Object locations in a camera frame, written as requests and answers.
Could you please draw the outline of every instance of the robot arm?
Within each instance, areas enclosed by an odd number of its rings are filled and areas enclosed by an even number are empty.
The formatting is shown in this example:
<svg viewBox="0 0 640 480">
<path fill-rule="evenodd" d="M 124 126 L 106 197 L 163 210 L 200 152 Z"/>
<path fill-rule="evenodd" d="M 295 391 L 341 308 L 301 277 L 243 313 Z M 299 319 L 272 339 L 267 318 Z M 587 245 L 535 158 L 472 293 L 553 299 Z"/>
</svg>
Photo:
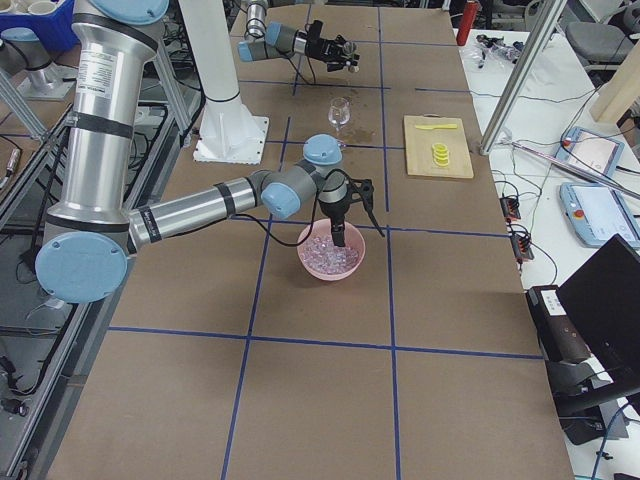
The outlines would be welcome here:
<svg viewBox="0 0 640 480">
<path fill-rule="evenodd" d="M 316 196 L 323 211 L 335 211 L 330 218 L 335 218 L 336 231 L 344 232 L 344 214 L 350 203 L 345 201 L 349 189 L 341 167 L 337 140 L 316 135 L 305 143 L 304 158 L 284 172 L 259 170 L 203 192 L 134 210 L 129 215 L 129 233 L 135 247 L 140 248 L 263 204 L 276 218 L 286 219 Z M 344 246 L 344 233 L 336 239 L 336 245 Z"/>
<path fill-rule="evenodd" d="M 269 6 L 291 5 L 291 0 L 250 0 L 247 8 L 246 41 L 238 44 L 238 54 L 243 62 L 255 62 L 271 58 L 291 58 L 305 55 L 327 64 L 327 71 L 348 68 L 358 71 L 360 55 L 356 44 L 338 35 L 334 40 L 322 38 L 323 23 L 315 20 L 307 30 L 297 30 L 279 22 L 266 25 Z"/>
<path fill-rule="evenodd" d="M 317 135 L 285 172 L 259 171 L 170 202 L 123 209 L 125 173 L 144 63 L 162 36 L 167 0 L 76 0 L 73 29 L 82 42 L 66 177 L 47 211 L 36 274 L 50 294 L 70 303 L 113 293 L 127 272 L 127 251 L 189 233 L 260 204 L 278 218 L 317 198 L 344 245 L 344 217 L 358 201 L 371 212 L 373 188 L 341 169 L 338 142 Z"/>
</svg>

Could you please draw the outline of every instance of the wooden table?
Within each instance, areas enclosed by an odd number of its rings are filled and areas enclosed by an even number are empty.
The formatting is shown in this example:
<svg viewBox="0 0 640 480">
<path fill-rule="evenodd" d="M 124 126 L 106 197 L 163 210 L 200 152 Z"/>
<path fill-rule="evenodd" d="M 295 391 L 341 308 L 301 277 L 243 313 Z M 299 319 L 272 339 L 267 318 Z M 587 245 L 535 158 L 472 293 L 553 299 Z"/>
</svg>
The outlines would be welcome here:
<svg viewBox="0 0 640 480">
<path fill-rule="evenodd" d="M 316 64 L 307 86 L 285 61 L 238 64 L 243 101 L 271 119 L 260 168 L 297 161 L 331 132 L 329 100 L 350 97 L 345 169 L 374 180 L 386 237 L 354 208 L 367 256 L 336 283 L 248 221 L 143 249 L 48 478 L 572 478 L 487 158 L 472 156 L 473 180 L 405 173 L 405 114 L 460 117 L 480 137 L 447 14 L 304 5 L 269 19 L 323 20 L 362 68 Z M 254 169 L 185 150 L 165 198 Z M 285 239 L 309 214 L 256 212 Z"/>
</svg>

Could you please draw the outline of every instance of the clear ice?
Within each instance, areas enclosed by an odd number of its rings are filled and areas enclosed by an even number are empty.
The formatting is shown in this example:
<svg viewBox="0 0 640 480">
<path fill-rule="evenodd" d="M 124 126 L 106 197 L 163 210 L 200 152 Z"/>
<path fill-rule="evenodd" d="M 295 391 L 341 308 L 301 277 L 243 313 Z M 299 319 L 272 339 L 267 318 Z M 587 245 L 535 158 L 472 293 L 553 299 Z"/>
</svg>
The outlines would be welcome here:
<svg viewBox="0 0 640 480">
<path fill-rule="evenodd" d="M 336 247 L 331 235 L 311 237 L 302 246 L 300 258 L 311 270 L 327 275 L 348 272 L 358 263 L 359 253 L 350 246 Z"/>
</svg>

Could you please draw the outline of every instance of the sticker label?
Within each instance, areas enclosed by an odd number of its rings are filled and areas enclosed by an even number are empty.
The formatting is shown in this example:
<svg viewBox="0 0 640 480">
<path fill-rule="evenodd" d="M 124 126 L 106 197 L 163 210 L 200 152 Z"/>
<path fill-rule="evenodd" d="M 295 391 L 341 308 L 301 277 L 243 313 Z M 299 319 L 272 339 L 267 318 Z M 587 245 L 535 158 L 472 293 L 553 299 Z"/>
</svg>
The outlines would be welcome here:
<svg viewBox="0 0 640 480">
<path fill-rule="evenodd" d="M 560 303 L 560 299 L 558 298 L 558 295 L 556 295 L 555 290 L 542 290 L 540 294 L 542 295 L 542 300 L 549 311 L 549 315 L 552 317 L 559 317 L 567 314 L 567 312 L 564 311 L 564 308 L 562 308 L 562 304 Z"/>
<path fill-rule="evenodd" d="M 78 65 L 76 91 L 111 98 L 116 60 L 115 55 L 83 50 Z"/>
</svg>

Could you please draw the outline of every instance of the light blue joint cap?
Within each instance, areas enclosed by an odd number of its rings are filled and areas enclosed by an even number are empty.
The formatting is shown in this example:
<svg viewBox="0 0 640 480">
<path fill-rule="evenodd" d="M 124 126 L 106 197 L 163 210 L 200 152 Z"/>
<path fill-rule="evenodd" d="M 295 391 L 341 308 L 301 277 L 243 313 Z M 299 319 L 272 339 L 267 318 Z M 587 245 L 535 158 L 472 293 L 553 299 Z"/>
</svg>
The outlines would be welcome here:
<svg viewBox="0 0 640 480">
<path fill-rule="evenodd" d="M 275 47 L 278 37 L 280 36 L 280 30 L 282 30 L 282 24 L 280 22 L 271 22 L 267 27 L 267 33 L 264 36 L 264 41 L 267 45 Z"/>
<path fill-rule="evenodd" d="M 336 165 L 342 161 L 338 140 L 325 133 L 307 140 L 302 147 L 302 154 L 314 165 Z"/>
<path fill-rule="evenodd" d="M 262 191 L 260 198 L 273 216 L 280 220 L 284 220 L 300 210 L 300 197 L 293 188 L 284 183 L 270 183 Z"/>
<path fill-rule="evenodd" d="M 243 62 L 253 62 L 253 56 L 247 42 L 238 43 L 238 56 Z"/>
<path fill-rule="evenodd" d="M 169 0 L 89 0 L 109 18 L 127 25 L 151 25 L 162 20 Z"/>
<path fill-rule="evenodd" d="M 68 303 L 89 303 L 111 295 L 127 273 L 127 256 L 104 235 L 68 232 L 46 243 L 36 274 L 49 295 Z"/>
<path fill-rule="evenodd" d="M 3 40 L 10 42 L 39 42 L 38 36 L 33 30 L 25 27 L 9 28 L 2 32 L 0 36 Z"/>
</svg>

